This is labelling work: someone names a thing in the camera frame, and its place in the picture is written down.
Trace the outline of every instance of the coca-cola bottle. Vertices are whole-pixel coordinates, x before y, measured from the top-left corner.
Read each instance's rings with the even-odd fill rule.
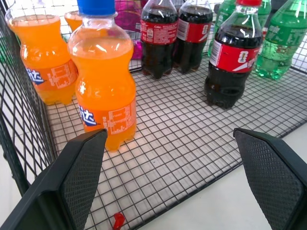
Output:
[[[174,62],[183,73],[199,68],[212,18],[207,0],[188,0],[181,6]]]
[[[262,43],[258,21],[261,0],[236,0],[236,4],[215,34],[205,81],[208,103],[224,108],[232,107],[243,95]]]
[[[141,14],[142,70],[156,79],[170,74],[178,14],[171,0],[149,0]]]

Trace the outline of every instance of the bottle cap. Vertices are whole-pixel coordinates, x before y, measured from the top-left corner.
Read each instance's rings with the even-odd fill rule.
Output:
[[[114,14],[114,0],[77,0],[79,13],[85,15],[107,16]]]
[[[236,0],[236,4],[242,6],[260,6],[262,0]]]

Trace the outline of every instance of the fanta bottle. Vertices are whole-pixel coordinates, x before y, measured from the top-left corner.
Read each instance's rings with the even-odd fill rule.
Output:
[[[73,32],[82,24],[82,17],[78,11],[67,12],[64,14],[64,18]]]
[[[43,102],[69,104],[77,68],[60,34],[60,18],[43,0],[17,0],[5,15],[21,40],[21,58]]]
[[[83,23],[68,49],[78,67],[76,96],[85,131],[106,128],[106,148],[117,150],[136,130],[136,87],[129,72],[133,42],[117,26],[114,0],[78,0]]]

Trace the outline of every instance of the green soda bottle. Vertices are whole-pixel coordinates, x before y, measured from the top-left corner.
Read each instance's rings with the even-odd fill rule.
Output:
[[[261,28],[263,28],[265,23],[267,22],[271,10],[272,10],[271,0],[262,0],[261,6],[259,7],[258,10],[258,20]]]
[[[226,21],[230,17],[230,15],[235,11],[236,8],[236,0],[225,0],[220,5],[219,11],[216,16],[215,26],[214,26],[214,35],[217,30],[220,28],[221,24]],[[209,44],[208,56],[210,57],[212,45],[214,38]]]
[[[272,17],[256,72],[279,79],[291,66],[292,56],[307,32],[307,0],[288,0]]]

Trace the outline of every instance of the red bottle cap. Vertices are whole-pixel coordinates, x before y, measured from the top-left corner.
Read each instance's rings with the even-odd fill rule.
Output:
[[[236,0],[236,4],[242,6],[260,6],[262,0]]]

